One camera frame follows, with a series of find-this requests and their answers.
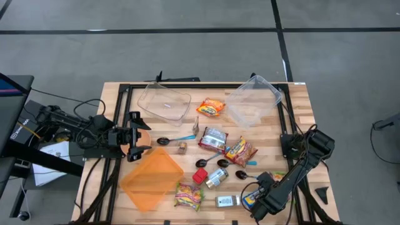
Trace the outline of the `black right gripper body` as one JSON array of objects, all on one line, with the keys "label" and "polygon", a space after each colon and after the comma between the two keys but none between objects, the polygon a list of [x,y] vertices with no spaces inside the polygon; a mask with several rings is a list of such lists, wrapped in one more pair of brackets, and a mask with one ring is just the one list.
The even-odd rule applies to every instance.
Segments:
[{"label": "black right gripper body", "polygon": [[259,184],[259,190],[270,191],[272,186],[275,184],[275,180],[270,173],[263,172],[257,177],[257,183]]}]

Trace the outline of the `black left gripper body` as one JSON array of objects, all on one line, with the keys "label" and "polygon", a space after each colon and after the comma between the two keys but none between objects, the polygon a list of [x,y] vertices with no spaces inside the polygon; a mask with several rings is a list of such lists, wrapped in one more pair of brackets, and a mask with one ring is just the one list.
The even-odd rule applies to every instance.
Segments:
[{"label": "black left gripper body", "polygon": [[120,145],[129,145],[129,149],[137,150],[139,146],[139,131],[137,128],[130,127],[114,127],[107,132],[108,148],[116,148]]}]

